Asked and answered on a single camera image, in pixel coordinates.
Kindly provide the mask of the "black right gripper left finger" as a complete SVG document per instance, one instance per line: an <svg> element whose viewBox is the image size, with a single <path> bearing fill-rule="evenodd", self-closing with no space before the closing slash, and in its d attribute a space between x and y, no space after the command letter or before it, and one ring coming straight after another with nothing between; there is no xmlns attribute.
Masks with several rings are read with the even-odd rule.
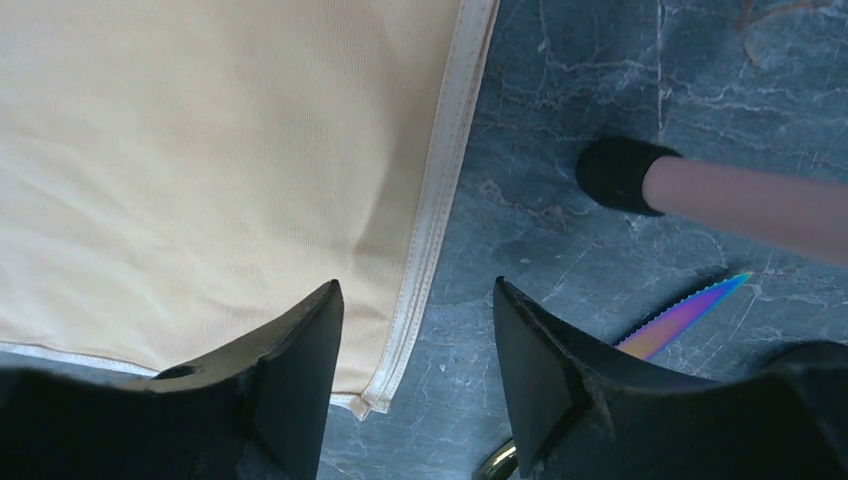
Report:
<svg viewBox="0 0 848 480"><path fill-rule="evenodd" d="M316 476L344 315L329 281L275 320L150 379L1 371L5 479L235 479L250 448Z"/></svg>

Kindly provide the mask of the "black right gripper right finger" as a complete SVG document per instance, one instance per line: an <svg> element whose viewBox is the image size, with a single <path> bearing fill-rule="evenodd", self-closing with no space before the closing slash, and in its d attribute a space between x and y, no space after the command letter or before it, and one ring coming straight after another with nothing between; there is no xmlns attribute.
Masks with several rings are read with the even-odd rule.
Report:
<svg viewBox="0 0 848 480"><path fill-rule="evenodd" d="M503 278L494 328L525 479L843 479L847 348L808 341L719 382L638 359Z"/></svg>

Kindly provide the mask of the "peach cloth napkin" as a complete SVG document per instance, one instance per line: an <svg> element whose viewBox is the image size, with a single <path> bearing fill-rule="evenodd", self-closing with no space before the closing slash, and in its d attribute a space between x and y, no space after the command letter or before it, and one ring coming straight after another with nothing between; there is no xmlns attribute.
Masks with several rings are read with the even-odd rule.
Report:
<svg viewBox="0 0 848 480"><path fill-rule="evenodd" d="M335 279L331 401L418 336L495 1L5 1L1 347L153 375Z"/></svg>

